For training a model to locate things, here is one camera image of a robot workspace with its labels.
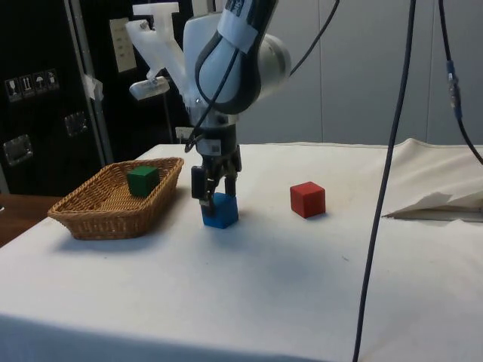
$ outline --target red cube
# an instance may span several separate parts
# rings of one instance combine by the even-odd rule
[[[290,187],[292,210],[303,218],[325,213],[325,190],[315,183]]]

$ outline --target blue cube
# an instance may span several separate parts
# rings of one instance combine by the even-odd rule
[[[213,195],[214,216],[203,213],[203,223],[217,229],[226,229],[238,221],[236,197],[216,193]]]

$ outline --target wicker basket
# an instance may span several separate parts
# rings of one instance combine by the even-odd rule
[[[162,158],[111,164],[55,204],[48,215],[80,240],[141,236],[174,196],[183,163],[182,158]],[[126,174],[139,166],[159,169],[161,183],[147,198],[129,192]]]

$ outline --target white fabric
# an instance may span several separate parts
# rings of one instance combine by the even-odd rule
[[[240,222],[230,229],[205,228],[190,198],[200,157],[157,146],[143,157],[181,156],[186,165],[177,202],[152,234],[75,241],[46,219],[0,249],[0,360],[351,360],[386,150],[241,153]],[[430,164],[416,162],[422,153]],[[463,147],[399,146],[389,209],[419,197],[408,177],[424,173],[410,171],[472,157]],[[289,187],[306,181],[326,188],[327,216],[291,211]],[[382,219],[361,358],[483,360],[482,281],[482,226]]]
[[[258,31],[247,23],[246,18],[237,17],[228,10],[223,11],[221,15],[218,32],[231,45],[245,54],[250,51],[258,35]]]

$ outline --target cable connector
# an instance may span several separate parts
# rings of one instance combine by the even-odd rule
[[[459,86],[459,79],[456,76],[454,69],[454,63],[452,60],[446,63],[446,69],[448,70],[448,84],[450,91],[451,107],[453,107],[454,115],[457,118],[463,117],[463,110],[461,108],[461,92]]]

